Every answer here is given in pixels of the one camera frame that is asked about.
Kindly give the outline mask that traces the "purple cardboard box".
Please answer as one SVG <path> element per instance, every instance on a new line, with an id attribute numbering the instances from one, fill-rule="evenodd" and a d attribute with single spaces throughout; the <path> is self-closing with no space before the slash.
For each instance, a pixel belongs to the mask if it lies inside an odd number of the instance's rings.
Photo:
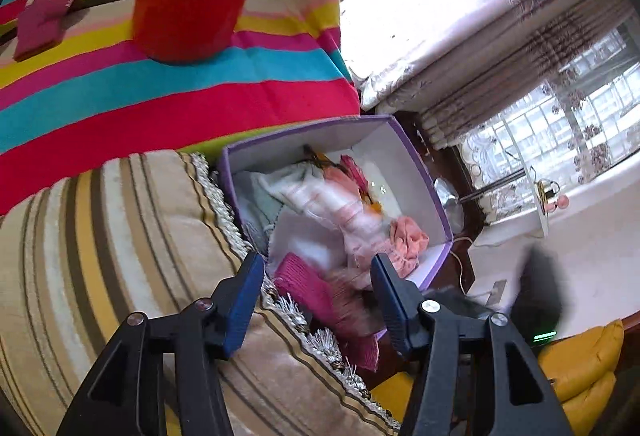
<path id="1" fill-rule="evenodd" d="M 384 328 L 376 254 L 426 289 L 452 232 L 434 181 L 393 117 L 332 119 L 232 143 L 219 181 L 269 277 L 341 340 Z"/>

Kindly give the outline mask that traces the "lace window curtain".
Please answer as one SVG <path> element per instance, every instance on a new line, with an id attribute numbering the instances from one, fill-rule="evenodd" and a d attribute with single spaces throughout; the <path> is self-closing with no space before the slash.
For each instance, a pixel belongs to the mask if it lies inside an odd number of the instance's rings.
<path id="1" fill-rule="evenodd" d="M 637 0 L 420 0 L 408 47 L 361 86 L 365 110 L 416 113 L 449 148 L 544 81 L 569 84 L 576 56 Z"/>

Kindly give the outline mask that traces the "floral white cloth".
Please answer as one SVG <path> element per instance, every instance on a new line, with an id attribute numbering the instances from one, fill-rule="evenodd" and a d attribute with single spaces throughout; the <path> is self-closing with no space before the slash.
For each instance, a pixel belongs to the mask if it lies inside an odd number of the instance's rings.
<path id="1" fill-rule="evenodd" d="M 370 285 L 372 257 L 390 248 L 388 219 L 311 163 L 262 174 L 260 183 L 284 204 L 269 239 L 271 275 L 293 253 L 322 277 L 346 268 L 360 275 L 361 287 Z"/>

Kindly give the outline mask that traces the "colourful striped tablecloth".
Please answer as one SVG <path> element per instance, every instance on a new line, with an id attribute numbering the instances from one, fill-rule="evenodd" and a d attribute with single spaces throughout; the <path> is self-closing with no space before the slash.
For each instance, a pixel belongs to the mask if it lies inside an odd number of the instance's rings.
<path id="1" fill-rule="evenodd" d="M 171 65 L 132 42 L 134 0 L 2 0 L 2 209 L 132 153 L 357 115 L 341 1 L 246 0 L 226 50 Z"/>

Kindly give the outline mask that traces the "light blue towel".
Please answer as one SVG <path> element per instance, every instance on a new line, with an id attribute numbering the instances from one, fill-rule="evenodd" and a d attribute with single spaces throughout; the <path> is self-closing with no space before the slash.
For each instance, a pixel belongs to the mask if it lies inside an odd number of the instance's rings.
<path id="1" fill-rule="evenodd" d="M 267 254 L 270 234 L 284 204 L 260 183 L 261 173 L 240 171 L 234 176 L 236 203 L 243 231 L 259 253 Z"/>

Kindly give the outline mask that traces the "peach pink scrunched cloth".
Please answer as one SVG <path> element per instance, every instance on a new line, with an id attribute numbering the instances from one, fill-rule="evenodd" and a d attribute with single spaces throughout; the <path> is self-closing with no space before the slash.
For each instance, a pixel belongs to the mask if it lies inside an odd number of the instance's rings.
<path id="1" fill-rule="evenodd" d="M 416 269 L 428 243 L 430 238 L 411 217 L 400 216 L 392 221 L 388 256 L 400 278 Z"/>

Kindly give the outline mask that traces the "yellow sofa cushion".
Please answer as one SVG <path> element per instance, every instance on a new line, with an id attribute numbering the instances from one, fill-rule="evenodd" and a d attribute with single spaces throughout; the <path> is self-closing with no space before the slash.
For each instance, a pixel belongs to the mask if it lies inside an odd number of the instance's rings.
<path id="1" fill-rule="evenodd" d="M 541 370 L 552 382 L 574 435 L 590 435 L 610 400 L 624 342 L 624 325 L 620 319 L 564 338 L 542 349 L 538 356 Z M 372 390 L 378 404 L 390 411 L 398 422 L 405 419 L 413 376 L 398 372 Z M 452 422 L 454 427 L 469 419 L 466 391 L 460 384 L 462 398 L 457 399 Z"/>

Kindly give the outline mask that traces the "floor lamp chrome base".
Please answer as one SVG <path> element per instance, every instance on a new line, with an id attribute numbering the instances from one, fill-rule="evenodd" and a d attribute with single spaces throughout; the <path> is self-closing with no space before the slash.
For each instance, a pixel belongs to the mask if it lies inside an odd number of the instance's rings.
<path id="1" fill-rule="evenodd" d="M 435 179 L 434 188 L 440 203 L 442 203 L 442 208 L 445 211 L 452 233 L 454 235 L 460 234 L 464 229 L 465 220 L 463 207 L 458 202 L 458 193 L 452 184 L 442 177 Z"/>

